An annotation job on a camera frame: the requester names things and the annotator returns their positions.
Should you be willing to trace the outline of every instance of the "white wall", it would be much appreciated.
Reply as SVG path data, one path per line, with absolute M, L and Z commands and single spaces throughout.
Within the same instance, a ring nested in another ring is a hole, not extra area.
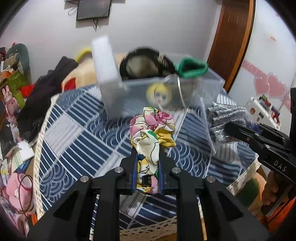
M 277 84 L 285 86 L 289 98 L 289 90 L 296 73 L 296 41 L 281 17 L 265 0 L 256 1 L 254 26 L 244 61 L 248 61 L 252 66 L 246 69 L 243 63 L 229 92 L 238 105 L 244 106 L 251 96 L 262 95 L 256 93 L 254 77 L 260 75 L 264 78 L 265 75 L 266 79 L 269 73 L 276 75 Z M 279 91 L 279 88 L 273 86 L 272 91 Z M 282 105 L 285 97 L 272 98 L 274 94 L 271 92 L 265 95 L 281 113 L 281 131 L 289 135 L 291 113 Z
M 97 32 L 92 20 L 76 22 L 63 0 L 29 0 L 0 38 L 27 46 L 32 81 L 53 69 L 62 56 L 74 58 L 93 38 L 107 34 L 114 52 L 151 46 L 163 52 L 203 59 L 209 45 L 218 3 L 215 0 L 114 0 L 109 20 Z

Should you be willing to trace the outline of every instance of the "red cloth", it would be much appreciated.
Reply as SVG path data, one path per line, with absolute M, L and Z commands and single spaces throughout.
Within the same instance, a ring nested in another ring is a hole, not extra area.
M 294 203 L 295 203 L 295 198 L 291 200 L 283 210 L 281 210 L 282 206 L 280 206 L 274 211 L 272 216 L 266 217 L 266 220 L 268 222 L 268 231 L 270 233 L 274 233 L 278 229 L 278 227 L 284 221 L 285 217 L 288 215 L 289 211 L 293 208 Z
M 33 90 L 33 88 L 34 88 L 34 85 L 35 85 L 35 84 L 28 85 L 28 86 L 22 87 L 22 88 L 20 89 L 20 92 L 22 93 L 22 96 L 23 96 L 24 98 L 28 98 L 28 97 L 30 96 L 30 94 L 31 94 L 31 92 L 32 92 L 32 90 Z
M 72 90 L 72 89 L 76 89 L 76 78 L 72 78 L 70 79 L 66 84 L 65 84 L 65 87 L 64 87 L 64 91 L 67 91 L 67 90 Z

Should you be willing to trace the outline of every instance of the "hand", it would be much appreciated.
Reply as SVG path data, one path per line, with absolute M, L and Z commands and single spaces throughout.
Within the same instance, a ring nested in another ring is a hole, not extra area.
M 264 186 L 264 190 L 262 193 L 262 203 L 264 205 L 270 205 L 271 202 L 276 200 L 275 193 L 279 189 L 279 183 L 281 181 L 281 177 L 271 171 L 267 176 L 267 183 Z M 284 198 L 283 202 L 287 202 L 288 195 Z

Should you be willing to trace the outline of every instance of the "bed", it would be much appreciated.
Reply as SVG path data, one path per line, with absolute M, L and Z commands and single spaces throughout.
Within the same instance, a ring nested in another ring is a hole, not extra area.
M 220 93 L 217 102 L 235 104 L 226 93 Z M 235 195 L 259 168 L 257 155 L 242 142 L 228 149 L 221 148 L 211 156 L 199 111 L 195 111 L 174 113 L 177 145 L 167 149 L 166 154 L 193 176 L 216 177 Z M 33 186 L 38 219 L 82 175 L 102 176 L 130 155 L 131 118 L 108 122 L 95 85 L 52 97 L 34 157 Z M 226 163 L 230 157 L 237 160 Z M 173 234 L 177 229 L 176 212 L 174 196 L 149 196 L 137 191 L 132 196 L 121 196 L 120 239 L 156 240 Z M 96 214 L 95 206 L 90 238 Z

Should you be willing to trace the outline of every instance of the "door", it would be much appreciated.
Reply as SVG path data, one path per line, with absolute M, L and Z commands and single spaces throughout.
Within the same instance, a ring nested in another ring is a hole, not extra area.
M 235 79 L 250 39 L 254 0 L 223 0 L 208 58 L 209 67 L 225 79 L 226 91 Z

